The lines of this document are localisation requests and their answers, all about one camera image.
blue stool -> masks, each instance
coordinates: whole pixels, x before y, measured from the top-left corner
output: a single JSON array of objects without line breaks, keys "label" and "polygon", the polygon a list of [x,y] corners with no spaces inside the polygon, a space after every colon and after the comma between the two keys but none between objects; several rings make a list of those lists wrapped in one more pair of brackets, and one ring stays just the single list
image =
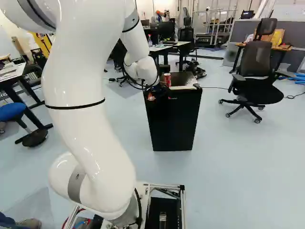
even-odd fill
[{"label": "blue stool", "polygon": [[26,105],[23,103],[11,103],[0,107],[0,122],[17,122],[28,134],[16,140],[15,144],[22,142],[24,146],[34,147],[46,140],[48,131],[46,129],[37,129],[32,132],[21,119],[25,109]]}]

red object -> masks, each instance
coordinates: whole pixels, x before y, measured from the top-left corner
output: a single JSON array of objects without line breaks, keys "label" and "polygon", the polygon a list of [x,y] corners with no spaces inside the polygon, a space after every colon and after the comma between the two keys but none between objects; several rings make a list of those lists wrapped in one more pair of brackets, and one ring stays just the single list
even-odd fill
[{"label": "red object", "polygon": [[[85,210],[84,208],[79,209],[79,211],[77,212],[77,214],[80,213],[81,211],[84,211],[84,210]],[[63,223],[61,229],[63,229],[63,228],[65,227],[65,225],[66,225],[66,223],[67,223],[67,221],[68,221],[68,218],[69,218],[69,217],[66,218],[66,220],[65,220],[65,222]]]},{"label": "red object", "polygon": [[147,100],[148,101],[154,101],[156,98],[152,95],[152,93],[149,92]]},{"label": "red object", "polygon": [[164,73],[164,81],[168,87],[172,86],[172,75],[170,73]]}]

shoe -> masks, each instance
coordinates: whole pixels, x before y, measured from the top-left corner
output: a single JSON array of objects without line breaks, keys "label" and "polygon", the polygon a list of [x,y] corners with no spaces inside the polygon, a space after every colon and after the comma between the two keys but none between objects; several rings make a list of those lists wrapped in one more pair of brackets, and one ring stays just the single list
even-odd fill
[{"label": "shoe", "polygon": [[26,227],[29,229],[40,229],[41,228],[41,221],[38,219],[26,219],[21,222],[16,222],[17,226]]}]

gray partition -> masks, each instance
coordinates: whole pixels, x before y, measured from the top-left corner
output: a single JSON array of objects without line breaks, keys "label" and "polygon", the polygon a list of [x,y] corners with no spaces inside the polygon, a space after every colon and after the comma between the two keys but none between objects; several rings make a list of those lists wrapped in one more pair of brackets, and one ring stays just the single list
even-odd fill
[{"label": "gray partition", "polygon": [[[231,31],[230,42],[243,42],[245,38],[254,33],[260,20],[236,20]],[[283,60],[284,63],[291,64],[289,71],[297,72],[305,58],[305,21],[278,21],[277,29],[285,29],[283,42],[291,43],[294,48],[287,52]],[[279,57],[277,51],[273,54],[274,63]]]}]

blue chair seat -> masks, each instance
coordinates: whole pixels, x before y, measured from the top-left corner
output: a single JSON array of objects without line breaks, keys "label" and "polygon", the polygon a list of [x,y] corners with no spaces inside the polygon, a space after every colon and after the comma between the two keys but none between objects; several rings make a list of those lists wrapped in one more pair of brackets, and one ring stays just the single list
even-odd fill
[{"label": "blue chair seat", "polygon": [[23,103],[11,103],[0,107],[0,122],[7,122],[17,115],[20,115],[26,109]]}]

